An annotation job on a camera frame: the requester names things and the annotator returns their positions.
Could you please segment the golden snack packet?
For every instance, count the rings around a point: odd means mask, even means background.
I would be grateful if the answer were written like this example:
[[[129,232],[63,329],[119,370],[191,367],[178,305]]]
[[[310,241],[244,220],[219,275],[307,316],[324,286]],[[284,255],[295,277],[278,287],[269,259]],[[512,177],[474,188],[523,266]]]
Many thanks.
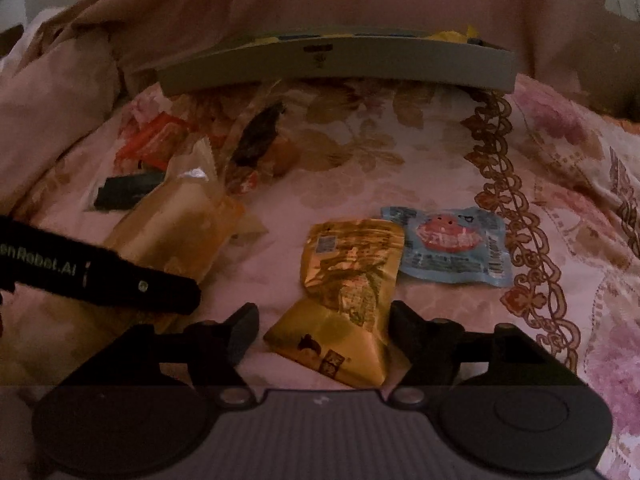
[[[383,219],[313,226],[300,263],[304,296],[270,327],[271,350],[352,388],[381,387],[405,234]]]

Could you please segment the orange red snack packet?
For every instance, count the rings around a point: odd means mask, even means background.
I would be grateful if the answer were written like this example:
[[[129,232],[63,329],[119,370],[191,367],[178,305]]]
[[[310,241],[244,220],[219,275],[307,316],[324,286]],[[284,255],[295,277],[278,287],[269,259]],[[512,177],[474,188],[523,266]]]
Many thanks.
[[[134,133],[128,133],[114,157],[115,174],[141,169],[165,171],[168,162],[190,133],[183,119],[160,113]]]

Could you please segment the dark green snack bar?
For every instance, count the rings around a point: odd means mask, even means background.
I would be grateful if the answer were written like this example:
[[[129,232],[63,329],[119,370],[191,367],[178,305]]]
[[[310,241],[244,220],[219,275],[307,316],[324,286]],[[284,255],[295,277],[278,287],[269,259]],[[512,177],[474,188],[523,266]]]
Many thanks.
[[[163,172],[109,177],[100,186],[93,202],[96,210],[129,210],[155,190],[165,179]]]

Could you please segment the large golden bread packet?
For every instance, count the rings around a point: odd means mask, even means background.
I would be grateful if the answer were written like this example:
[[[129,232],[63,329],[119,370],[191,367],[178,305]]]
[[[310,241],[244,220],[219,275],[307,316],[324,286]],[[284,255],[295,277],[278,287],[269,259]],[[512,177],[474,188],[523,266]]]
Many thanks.
[[[209,140],[191,136],[163,182],[124,215],[105,246],[138,266],[201,283],[232,237],[265,232],[218,179]]]

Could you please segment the blue snack packet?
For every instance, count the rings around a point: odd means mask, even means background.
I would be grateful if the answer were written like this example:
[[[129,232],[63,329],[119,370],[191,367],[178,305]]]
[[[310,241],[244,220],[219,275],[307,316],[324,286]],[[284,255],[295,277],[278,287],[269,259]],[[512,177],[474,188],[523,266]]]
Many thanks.
[[[381,209],[381,217],[404,229],[403,274],[449,285],[513,284],[506,224],[493,212],[477,207],[420,211],[388,206]]]

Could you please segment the clear packet with dark snack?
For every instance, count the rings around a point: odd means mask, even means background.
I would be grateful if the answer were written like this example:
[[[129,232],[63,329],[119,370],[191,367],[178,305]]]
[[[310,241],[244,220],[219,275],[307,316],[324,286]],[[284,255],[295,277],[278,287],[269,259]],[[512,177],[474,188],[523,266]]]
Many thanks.
[[[280,122],[286,115],[283,81],[262,84],[230,128],[217,156],[218,180],[230,195],[243,195],[285,176],[302,151]]]

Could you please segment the floral bed sheet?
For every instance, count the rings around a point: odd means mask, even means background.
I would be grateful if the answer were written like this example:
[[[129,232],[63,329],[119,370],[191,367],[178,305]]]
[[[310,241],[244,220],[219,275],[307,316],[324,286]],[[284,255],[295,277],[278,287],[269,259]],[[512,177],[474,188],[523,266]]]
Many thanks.
[[[288,82],[205,98],[139,94],[65,155],[13,214],[99,243],[119,214],[89,195],[119,144],[160,113],[198,118],[218,139],[281,100],[288,166],[270,170],[242,201],[261,233],[229,240],[203,284],[197,320],[244,302],[269,327],[302,288],[312,226],[371,218],[386,206],[480,207],[506,222],[514,283],[446,285],[401,276],[396,295],[427,318],[484,332],[521,327],[595,388],[614,434],[600,468],[639,474],[639,128],[518,77],[510,96],[408,82]]]

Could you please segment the pink curtain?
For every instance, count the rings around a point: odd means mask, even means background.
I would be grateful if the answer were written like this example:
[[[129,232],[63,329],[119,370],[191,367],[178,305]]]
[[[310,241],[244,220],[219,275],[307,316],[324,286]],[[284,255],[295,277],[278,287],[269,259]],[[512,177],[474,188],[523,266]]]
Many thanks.
[[[350,26],[473,26],[522,72],[602,110],[623,112],[639,92],[639,26],[605,0],[79,0],[1,75],[2,210],[155,67],[235,37]]]

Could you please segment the grey tray with colourful lining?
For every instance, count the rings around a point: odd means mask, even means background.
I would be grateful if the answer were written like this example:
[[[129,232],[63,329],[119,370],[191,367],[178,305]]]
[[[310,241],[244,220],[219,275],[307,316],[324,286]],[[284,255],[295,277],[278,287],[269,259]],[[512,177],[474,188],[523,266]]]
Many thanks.
[[[194,54],[156,70],[166,96],[280,79],[378,78],[511,92],[516,55],[457,32],[291,32]]]

